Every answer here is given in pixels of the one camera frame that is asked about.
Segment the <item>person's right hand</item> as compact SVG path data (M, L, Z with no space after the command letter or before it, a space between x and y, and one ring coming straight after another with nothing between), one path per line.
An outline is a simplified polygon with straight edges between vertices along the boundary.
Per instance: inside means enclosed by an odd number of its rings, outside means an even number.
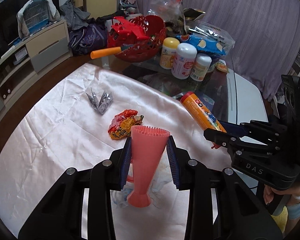
M288 206L300 203L300 183L292 185L289 189L285 191L278 191L272 187L265 186L263 198L266 204L269 204L274 199L274 194L278 195L290 195L290 199L287 202Z

